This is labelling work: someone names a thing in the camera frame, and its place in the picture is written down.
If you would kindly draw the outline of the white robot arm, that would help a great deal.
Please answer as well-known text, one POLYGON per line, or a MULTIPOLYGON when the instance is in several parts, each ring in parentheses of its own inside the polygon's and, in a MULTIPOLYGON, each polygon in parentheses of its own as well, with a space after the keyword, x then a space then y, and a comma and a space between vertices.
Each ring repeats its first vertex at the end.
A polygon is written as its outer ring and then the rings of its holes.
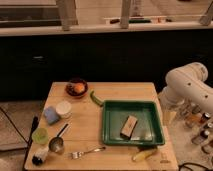
POLYGON ((187 100, 213 114, 213 88, 205 84, 207 78, 208 70, 199 62, 172 69, 166 74, 166 86, 158 94, 164 125, 169 124, 171 114, 183 107, 187 100))

